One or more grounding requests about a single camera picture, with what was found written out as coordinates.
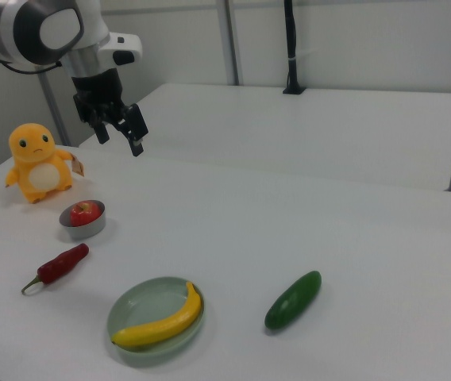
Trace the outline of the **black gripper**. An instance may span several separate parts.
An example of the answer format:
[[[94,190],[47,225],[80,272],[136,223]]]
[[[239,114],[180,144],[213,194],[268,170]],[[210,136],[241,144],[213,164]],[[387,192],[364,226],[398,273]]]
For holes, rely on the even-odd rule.
[[[95,133],[99,144],[109,139],[106,123],[119,125],[125,122],[126,138],[133,156],[143,151],[142,141],[148,134],[148,127],[138,104],[127,106],[121,99],[123,87],[116,68],[90,77],[72,77],[76,89],[74,102],[82,122],[87,123]]]

